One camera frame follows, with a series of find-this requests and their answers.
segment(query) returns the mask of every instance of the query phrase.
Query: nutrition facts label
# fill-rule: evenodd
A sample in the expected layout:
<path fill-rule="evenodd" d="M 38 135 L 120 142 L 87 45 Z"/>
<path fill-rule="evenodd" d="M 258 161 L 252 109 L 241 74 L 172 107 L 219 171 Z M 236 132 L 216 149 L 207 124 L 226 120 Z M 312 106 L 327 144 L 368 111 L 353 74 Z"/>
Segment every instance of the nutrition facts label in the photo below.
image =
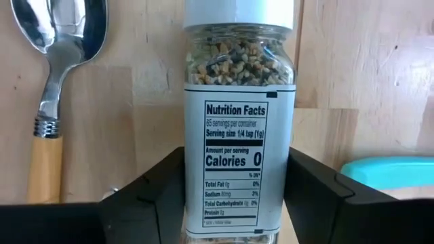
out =
<path fill-rule="evenodd" d="M 205 101 L 203 228 L 257 226 L 268 105 Z"/>

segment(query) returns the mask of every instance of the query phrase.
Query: black holder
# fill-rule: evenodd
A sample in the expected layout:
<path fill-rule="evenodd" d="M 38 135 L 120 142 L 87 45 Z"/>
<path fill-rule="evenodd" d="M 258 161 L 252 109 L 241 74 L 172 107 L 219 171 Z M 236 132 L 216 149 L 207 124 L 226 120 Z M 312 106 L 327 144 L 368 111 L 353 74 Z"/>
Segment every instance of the black holder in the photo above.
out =
<path fill-rule="evenodd" d="M 434 243 L 434 200 L 398 201 L 291 148 L 285 203 L 300 244 Z M 0 243 L 179 243 L 184 148 L 99 203 L 0 207 Z"/>

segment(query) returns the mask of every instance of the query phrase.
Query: spoon bowl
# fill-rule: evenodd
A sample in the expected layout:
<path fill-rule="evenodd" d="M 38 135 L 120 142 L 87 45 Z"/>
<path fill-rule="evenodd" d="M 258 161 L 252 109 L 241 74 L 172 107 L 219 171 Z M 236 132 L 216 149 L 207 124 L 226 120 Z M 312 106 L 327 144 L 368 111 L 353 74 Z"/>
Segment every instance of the spoon bowl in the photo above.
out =
<path fill-rule="evenodd" d="M 70 69 L 88 62 L 106 39 L 106 0 L 11 0 L 18 26 L 50 64 L 35 118 L 29 203 L 60 201 L 60 95 Z"/>

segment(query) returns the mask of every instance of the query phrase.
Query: metal ferrule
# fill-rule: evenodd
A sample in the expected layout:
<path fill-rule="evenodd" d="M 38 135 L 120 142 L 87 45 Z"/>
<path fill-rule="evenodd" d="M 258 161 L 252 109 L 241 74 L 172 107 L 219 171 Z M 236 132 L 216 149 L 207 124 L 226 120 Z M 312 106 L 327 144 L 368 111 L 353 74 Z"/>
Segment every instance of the metal ferrule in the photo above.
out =
<path fill-rule="evenodd" d="M 59 138 L 60 120 L 36 117 L 33 135 L 40 138 Z"/>

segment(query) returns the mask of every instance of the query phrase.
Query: glass jar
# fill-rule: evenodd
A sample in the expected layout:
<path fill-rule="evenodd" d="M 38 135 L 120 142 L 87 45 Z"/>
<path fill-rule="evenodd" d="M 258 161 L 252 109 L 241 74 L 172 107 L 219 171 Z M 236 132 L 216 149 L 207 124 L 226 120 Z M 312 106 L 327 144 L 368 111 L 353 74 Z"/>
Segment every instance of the glass jar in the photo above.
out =
<path fill-rule="evenodd" d="M 283 42 L 294 1 L 185 4 L 191 46 L 181 243 L 277 243 L 295 101 Z"/>

